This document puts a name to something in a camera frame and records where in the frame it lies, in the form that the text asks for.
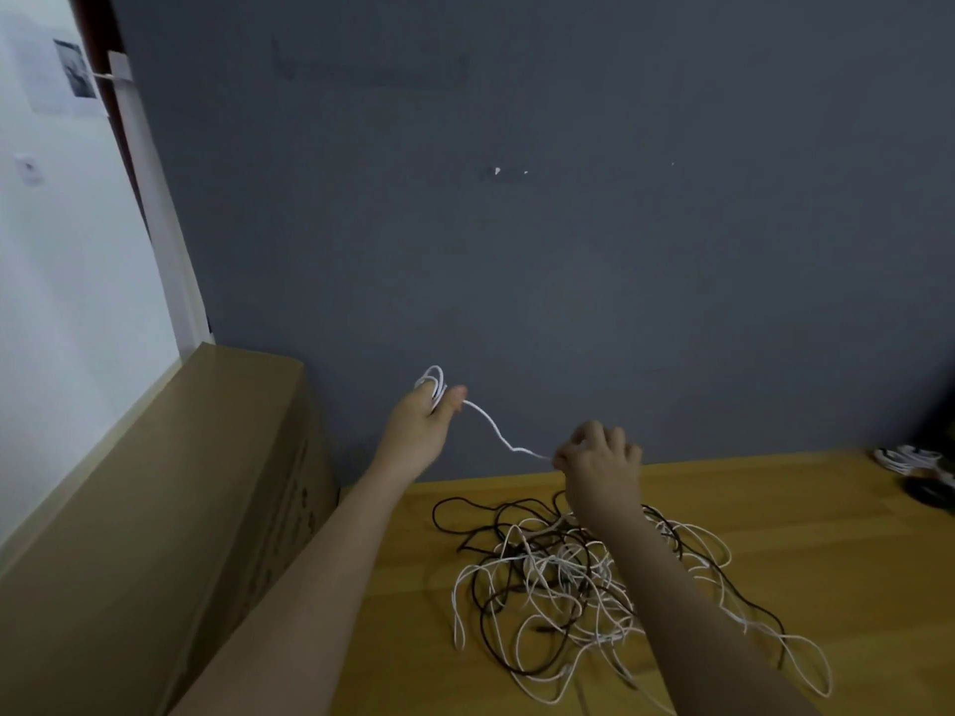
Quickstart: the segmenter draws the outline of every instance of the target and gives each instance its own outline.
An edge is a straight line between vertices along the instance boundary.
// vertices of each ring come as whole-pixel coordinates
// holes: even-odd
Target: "blue-gray wall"
[[[217,341],[307,362],[346,481],[431,363],[653,461],[948,385],[952,0],[113,1]],[[534,469],[469,411],[430,476]]]

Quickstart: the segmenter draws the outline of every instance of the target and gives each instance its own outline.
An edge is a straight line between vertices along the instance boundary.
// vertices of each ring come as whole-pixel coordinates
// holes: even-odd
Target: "light switch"
[[[13,165],[20,174],[20,179],[28,186],[38,186],[43,183],[43,172],[36,164],[32,155],[17,154],[13,157]]]

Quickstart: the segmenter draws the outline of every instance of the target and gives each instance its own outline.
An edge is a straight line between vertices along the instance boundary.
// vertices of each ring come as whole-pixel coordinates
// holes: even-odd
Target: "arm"
[[[328,713],[391,511],[440,454],[466,393],[450,389],[432,413],[426,383],[398,403],[372,466],[173,716]]]
[[[641,454],[620,428],[587,422],[558,449],[554,466],[567,475],[574,515],[620,569],[677,713],[818,716],[707,599],[643,516]]]

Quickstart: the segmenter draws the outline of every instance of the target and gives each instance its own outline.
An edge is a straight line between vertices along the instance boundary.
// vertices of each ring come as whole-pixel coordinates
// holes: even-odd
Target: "cardboard box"
[[[336,501],[303,365],[198,348],[0,579],[0,713],[164,713]]]

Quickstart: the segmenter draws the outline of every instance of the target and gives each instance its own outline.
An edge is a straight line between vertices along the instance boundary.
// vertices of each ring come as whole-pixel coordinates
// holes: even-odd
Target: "wooden table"
[[[436,531],[431,508],[464,494],[498,504],[549,501],[559,473],[420,483],[391,520],[335,696],[334,714],[660,714],[599,654],[581,660],[555,707],[533,702],[475,637],[452,647],[450,589],[474,553]],[[816,641],[835,673],[825,714],[952,713],[955,707],[955,518],[908,498],[893,475],[856,453],[797,454],[654,465],[644,501],[701,525],[733,551],[742,593]],[[449,524],[476,524],[448,509]],[[463,597],[465,609],[474,607]],[[625,662],[665,698],[649,647]]]

